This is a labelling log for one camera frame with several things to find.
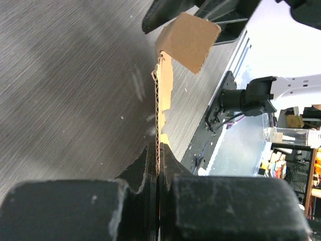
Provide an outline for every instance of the clear plastic container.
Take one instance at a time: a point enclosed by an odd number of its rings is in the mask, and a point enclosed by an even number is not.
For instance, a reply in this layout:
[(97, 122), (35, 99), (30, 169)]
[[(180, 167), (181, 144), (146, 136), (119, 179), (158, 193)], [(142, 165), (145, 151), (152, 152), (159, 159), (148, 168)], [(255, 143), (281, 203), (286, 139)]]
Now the clear plastic container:
[(267, 128), (265, 140), (272, 143), (290, 144), (319, 148), (321, 146), (321, 132), (312, 129)]

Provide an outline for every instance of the black cable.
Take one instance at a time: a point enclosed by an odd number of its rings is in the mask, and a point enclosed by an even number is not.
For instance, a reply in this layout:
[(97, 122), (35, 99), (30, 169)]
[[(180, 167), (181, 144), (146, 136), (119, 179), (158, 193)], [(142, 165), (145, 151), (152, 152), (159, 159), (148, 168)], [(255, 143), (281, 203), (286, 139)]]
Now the black cable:
[(218, 126), (213, 130), (213, 132), (217, 131), (217, 130), (218, 130), (219, 128), (221, 128), (223, 125), (225, 125), (225, 124), (228, 123), (228, 122), (231, 122), (232, 120), (234, 120), (235, 118), (237, 118), (237, 117), (239, 117), (239, 116), (241, 116), (241, 115), (244, 115), (244, 113), (243, 113), (243, 112), (240, 112), (240, 113), (232, 116), (231, 118), (227, 119), (226, 121), (222, 122), (220, 125), (218, 125)]

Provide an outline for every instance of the white wall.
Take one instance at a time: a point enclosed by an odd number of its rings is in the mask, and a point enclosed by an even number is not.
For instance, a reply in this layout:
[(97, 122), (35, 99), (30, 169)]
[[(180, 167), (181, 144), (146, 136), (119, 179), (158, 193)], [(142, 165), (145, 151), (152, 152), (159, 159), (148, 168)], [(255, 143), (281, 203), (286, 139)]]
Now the white wall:
[(321, 31), (294, 21), (286, 3), (262, 0), (247, 29), (262, 75), (321, 74)]

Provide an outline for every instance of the cardboard box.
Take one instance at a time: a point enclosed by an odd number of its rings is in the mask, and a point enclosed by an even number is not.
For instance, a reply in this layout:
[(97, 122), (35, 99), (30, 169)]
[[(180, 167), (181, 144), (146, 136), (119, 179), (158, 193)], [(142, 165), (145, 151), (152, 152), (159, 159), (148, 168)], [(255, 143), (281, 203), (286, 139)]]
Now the cardboard box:
[(164, 111), (171, 108), (174, 81), (172, 59), (197, 74), (220, 33), (221, 28), (218, 25), (181, 13), (164, 27), (156, 41), (158, 64), (152, 76), (155, 81), (157, 174), (160, 165), (160, 143), (170, 146), (168, 136), (162, 133), (162, 128), (166, 123)]
[(286, 122), (288, 128), (302, 128), (304, 126), (303, 118), (293, 114), (286, 116)]

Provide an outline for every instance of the gray floor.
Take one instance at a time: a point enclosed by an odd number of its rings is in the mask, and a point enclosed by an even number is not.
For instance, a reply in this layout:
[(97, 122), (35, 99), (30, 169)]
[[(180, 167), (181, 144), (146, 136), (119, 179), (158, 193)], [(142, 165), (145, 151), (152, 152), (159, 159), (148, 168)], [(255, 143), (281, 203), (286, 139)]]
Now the gray floor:
[[(150, 3), (0, 3), (0, 200), (22, 180), (113, 178), (154, 141)], [(198, 77), (175, 64), (166, 131), (178, 159), (234, 46), (213, 48)]]

